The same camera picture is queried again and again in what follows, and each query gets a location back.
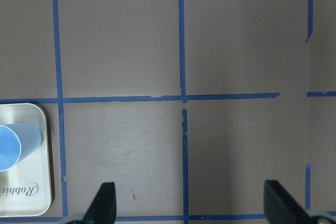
white tray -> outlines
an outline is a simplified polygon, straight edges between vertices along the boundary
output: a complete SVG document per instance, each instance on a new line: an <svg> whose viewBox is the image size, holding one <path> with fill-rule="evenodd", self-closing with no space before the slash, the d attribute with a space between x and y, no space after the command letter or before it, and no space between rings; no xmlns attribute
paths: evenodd
<svg viewBox="0 0 336 224"><path fill-rule="evenodd" d="M30 123L42 135L40 147L11 169L0 172L0 217L38 216L51 204L47 120L31 103L0 104L0 124Z"/></svg>

cup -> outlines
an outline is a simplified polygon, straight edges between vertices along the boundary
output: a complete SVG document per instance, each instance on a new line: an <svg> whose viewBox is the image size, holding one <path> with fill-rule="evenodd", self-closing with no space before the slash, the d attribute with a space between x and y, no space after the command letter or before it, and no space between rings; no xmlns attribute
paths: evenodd
<svg viewBox="0 0 336 224"><path fill-rule="evenodd" d="M41 144L41 133L28 123L0 125L0 172L12 168Z"/></svg>

vertical blue tape strip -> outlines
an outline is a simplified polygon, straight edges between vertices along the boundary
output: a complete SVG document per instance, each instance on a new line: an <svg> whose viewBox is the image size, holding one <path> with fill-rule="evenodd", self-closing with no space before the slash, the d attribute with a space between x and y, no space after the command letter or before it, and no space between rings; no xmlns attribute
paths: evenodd
<svg viewBox="0 0 336 224"><path fill-rule="evenodd" d="M183 152L183 215L184 224L189 223L189 182L188 182L188 118L187 110L182 111L182 152Z"/></svg>
<svg viewBox="0 0 336 224"><path fill-rule="evenodd" d="M313 0L308 0L308 34L307 41L310 36L313 34Z"/></svg>
<svg viewBox="0 0 336 224"><path fill-rule="evenodd" d="M310 209L310 164L306 165L306 185L305 185L305 191L306 191L306 196L305 196L305 209L309 210Z"/></svg>
<svg viewBox="0 0 336 224"><path fill-rule="evenodd" d="M179 11L179 37L180 37L180 85L181 100L187 102L185 86L185 45L184 45L184 0L178 0Z"/></svg>
<svg viewBox="0 0 336 224"><path fill-rule="evenodd" d="M58 22L58 0L52 0L52 11L54 18L54 43L55 43L55 64L56 64L56 83L58 99L58 120L59 120L59 148L60 148L60 168L61 168L61 190L62 190L62 215L68 215L67 187L64 177L66 174L65 161L65 137L64 137L64 108L62 90L61 55L59 42L59 22Z"/></svg>

